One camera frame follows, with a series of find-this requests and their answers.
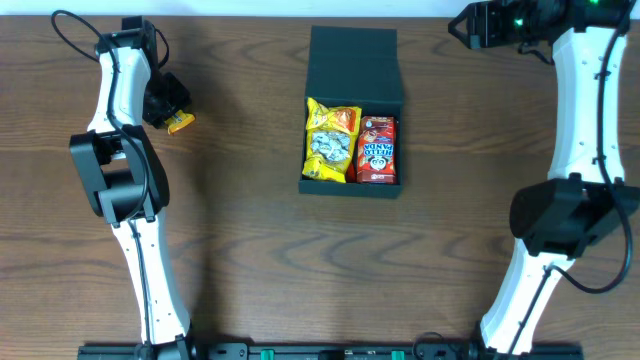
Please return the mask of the yellow blue candy packet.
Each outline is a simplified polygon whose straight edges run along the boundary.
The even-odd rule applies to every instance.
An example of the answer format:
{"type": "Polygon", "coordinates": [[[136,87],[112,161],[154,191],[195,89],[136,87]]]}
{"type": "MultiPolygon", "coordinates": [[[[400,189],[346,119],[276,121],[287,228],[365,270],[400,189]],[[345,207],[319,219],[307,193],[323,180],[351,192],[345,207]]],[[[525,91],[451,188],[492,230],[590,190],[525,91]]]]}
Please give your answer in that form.
{"type": "Polygon", "coordinates": [[[193,114],[179,110],[165,121],[167,132],[169,135],[175,135],[195,120],[196,118],[193,114]]]}

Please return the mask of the black foldable container box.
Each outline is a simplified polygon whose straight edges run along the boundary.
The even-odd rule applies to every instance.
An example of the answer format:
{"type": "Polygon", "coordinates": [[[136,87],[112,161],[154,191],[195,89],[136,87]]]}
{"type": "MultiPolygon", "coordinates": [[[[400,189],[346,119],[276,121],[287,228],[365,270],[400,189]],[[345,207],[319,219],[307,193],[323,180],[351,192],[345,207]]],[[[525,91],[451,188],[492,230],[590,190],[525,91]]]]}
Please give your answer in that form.
{"type": "Polygon", "coordinates": [[[327,107],[358,106],[365,116],[396,120],[394,184],[345,184],[299,178],[301,194],[369,198],[398,197],[404,185],[404,86],[395,29],[314,26],[311,28],[305,98],[327,107]]]}

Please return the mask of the yellow snack bag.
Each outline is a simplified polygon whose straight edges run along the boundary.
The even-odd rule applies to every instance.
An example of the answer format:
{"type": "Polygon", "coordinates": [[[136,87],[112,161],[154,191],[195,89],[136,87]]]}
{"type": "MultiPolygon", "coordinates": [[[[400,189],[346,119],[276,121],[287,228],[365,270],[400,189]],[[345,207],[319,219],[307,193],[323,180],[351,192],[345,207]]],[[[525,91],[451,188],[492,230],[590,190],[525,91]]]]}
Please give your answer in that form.
{"type": "Polygon", "coordinates": [[[311,130],[307,134],[302,175],[318,181],[345,183],[353,149],[354,139],[347,133],[311,130]]]}

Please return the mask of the orange yellow candy packet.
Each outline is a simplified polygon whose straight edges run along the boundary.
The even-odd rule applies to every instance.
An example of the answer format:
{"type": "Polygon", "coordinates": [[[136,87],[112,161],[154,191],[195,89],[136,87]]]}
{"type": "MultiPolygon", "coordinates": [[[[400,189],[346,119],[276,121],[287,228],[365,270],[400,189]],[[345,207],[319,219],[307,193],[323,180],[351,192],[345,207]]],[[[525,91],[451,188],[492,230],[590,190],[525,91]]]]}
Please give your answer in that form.
{"type": "Polygon", "coordinates": [[[314,98],[307,99],[306,130],[329,130],[354,135],[358,132],[362,109],[357,106],[326,107],[314,98]]]}

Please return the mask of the red Hello Panda box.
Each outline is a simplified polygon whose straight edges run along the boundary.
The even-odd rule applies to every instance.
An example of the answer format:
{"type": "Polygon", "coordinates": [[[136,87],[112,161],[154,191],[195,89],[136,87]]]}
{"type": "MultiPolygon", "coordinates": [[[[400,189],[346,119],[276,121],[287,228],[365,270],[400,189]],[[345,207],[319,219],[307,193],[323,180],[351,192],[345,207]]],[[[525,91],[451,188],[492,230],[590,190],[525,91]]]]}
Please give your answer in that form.
{"type": "Polygon", "coordinates": [[[396,120],[394,117],[365,116],[357,143],[358,183],[395,184],[396,120]]]}

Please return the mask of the red Hacks candy bag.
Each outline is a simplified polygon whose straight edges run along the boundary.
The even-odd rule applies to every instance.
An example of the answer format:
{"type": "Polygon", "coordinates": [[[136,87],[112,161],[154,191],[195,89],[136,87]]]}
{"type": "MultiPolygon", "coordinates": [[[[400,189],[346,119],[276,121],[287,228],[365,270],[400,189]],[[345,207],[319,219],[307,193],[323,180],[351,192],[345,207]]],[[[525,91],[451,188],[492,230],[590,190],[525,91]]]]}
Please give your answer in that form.
{"type": "Polygon", "coordinates": [[[345,181],[347,183],[356,183],[357,182],[357,172],[354,163],[351,163],[347,168],[345,173],[345,181]]]}

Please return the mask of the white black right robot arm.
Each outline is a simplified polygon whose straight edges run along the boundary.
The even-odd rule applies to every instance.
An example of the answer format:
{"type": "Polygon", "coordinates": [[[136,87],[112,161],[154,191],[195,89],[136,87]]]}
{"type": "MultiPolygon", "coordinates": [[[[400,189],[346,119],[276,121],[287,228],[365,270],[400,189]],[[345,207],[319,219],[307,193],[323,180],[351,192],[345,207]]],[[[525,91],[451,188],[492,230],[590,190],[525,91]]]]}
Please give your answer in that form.
{"type": "Polygon", "coordinates": [[[470,49],[514,45],[556,71],[557,129],[544,182],[513,197],[509,224],[514,251],[506,276],[476,340],[460,359],[579,359],[582,348],[533,341],[555,286],[585,250],[616,229],[633,237],[630,216],[639,191],[625,181],[618,144],[620,65],[632,0],[479,1],[467,5],[448,30],[470,49]]]}

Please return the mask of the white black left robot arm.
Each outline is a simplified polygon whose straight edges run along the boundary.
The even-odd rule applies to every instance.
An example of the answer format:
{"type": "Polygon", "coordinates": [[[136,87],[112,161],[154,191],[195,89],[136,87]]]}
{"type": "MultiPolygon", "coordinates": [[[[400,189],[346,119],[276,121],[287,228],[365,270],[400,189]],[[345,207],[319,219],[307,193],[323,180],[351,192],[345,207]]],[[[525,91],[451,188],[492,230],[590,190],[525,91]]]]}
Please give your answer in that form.
{"type": "Polygon", "coordinates": [[[190,316],[173,277],[165,233],[170,191],[143,126],[171,133],[193,122],[189,91],[161,73],[157,31],[148,22],[103,35],[99,102],[70,152],[90,206],[118,240],[141,317],[136,345],[85,345],[81,359],[192,359],[190,316]]]}

